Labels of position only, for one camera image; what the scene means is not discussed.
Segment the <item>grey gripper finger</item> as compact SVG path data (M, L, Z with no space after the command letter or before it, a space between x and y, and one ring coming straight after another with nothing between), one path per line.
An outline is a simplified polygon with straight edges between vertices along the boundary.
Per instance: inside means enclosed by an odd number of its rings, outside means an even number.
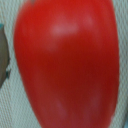
M0 24L0 88L10 76L7 67L10 63L8 42L4 31L4 25Z

